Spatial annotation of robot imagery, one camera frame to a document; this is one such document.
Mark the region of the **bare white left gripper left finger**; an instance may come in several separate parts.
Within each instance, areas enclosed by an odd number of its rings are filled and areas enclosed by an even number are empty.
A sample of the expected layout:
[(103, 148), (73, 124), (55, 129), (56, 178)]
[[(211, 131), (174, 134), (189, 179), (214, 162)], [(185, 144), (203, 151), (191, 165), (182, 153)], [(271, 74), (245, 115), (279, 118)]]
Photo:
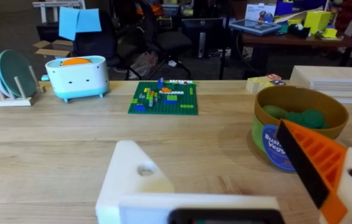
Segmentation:
[(124, 195), (173, 192), (169, 178), (136, 142), (118, 141), (95, 206), (97, 222), (120, 223), (118, 205)]

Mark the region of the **white orange left gripper right finger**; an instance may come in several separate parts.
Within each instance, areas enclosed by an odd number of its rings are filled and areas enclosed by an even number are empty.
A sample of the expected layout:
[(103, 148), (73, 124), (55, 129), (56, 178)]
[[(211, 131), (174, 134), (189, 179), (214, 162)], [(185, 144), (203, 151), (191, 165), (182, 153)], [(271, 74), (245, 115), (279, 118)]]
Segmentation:
[(352, 147), (287, 120), (276, 138), (320, 212), (320, 223), (352, 223)]

